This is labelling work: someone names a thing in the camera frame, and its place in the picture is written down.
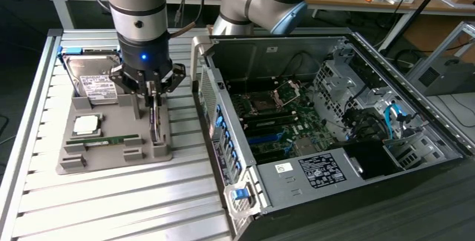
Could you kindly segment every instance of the green circuit board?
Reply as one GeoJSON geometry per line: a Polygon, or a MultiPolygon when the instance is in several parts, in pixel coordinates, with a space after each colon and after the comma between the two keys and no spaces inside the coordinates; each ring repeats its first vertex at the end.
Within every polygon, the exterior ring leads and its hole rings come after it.
{"type": "Polygon", "coordinates": [[[296,98],[281,106],[277,104],[273,91],[230,95],[236,113],[244,121],[242,129],[257,164],[325,151],[334,142],[312,102],[305,96],[305,89],[298,87],[294,89],[284,84],[278,87],[277,93],[280,103],[296,98]],[[269,119],[268,122],[262,120],[260,130],[246,128],[249,124],[245,124],[245,121],[262,116],[272,116],[276,119],[269,119]]]}

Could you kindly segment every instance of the hard drive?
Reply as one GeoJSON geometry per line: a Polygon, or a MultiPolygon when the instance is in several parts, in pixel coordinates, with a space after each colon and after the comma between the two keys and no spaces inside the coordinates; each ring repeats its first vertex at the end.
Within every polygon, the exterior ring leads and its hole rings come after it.
{"type": "Polygon", "coordinates": [[[122,89],[109,79],[109,70],[120,65],[118,54],[62,55],[63,66],[78,96],[87,97],[90,104],[114,104],[122,89]]]}

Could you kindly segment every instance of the aluminum extrusion table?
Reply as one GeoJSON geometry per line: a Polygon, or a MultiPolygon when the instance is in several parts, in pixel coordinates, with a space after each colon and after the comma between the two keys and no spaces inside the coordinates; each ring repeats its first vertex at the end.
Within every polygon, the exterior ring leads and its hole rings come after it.
{"type": "MultiPolygon", "coordinates": [[[[169,41],[188,67],[193,29],[169,41]]],[[[189,77],[168,95],[173,159],[83,174],[54,172],[73,87],[57,46],[117,47],[112,30],[49,36],[0,188],[0,240],[230,240],[189,77]]]]}

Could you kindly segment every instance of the blue ram slot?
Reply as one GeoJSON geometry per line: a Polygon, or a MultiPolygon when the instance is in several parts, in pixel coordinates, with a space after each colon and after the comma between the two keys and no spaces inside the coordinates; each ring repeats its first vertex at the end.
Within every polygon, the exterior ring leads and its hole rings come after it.
{"type": "Polygon", "coordinates": [[[270,134],[260,137],[250,137],[246,139],[249,145],[261,144],[264,142],[276,142],[280,140],[281,134],[270,134]]]}

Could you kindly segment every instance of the slotted aluminum surface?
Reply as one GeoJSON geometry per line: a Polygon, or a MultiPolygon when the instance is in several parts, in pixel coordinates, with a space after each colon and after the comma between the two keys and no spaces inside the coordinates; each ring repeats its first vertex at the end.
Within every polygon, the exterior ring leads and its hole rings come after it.
{"type": "MultiPolygon", "coordinates": [[[[192,37],[205,34],[193,29],[169,41],[170,59],[186,73],[192,37]]],[[[66,31],[61,46],[113,48],[116,33],[66,31]]],[[[168,94],[173,159],[59,176],[54,166],[71,91],[55,60],[14,226],[1,240],[230,240],[189,78],[168,94]]]]}

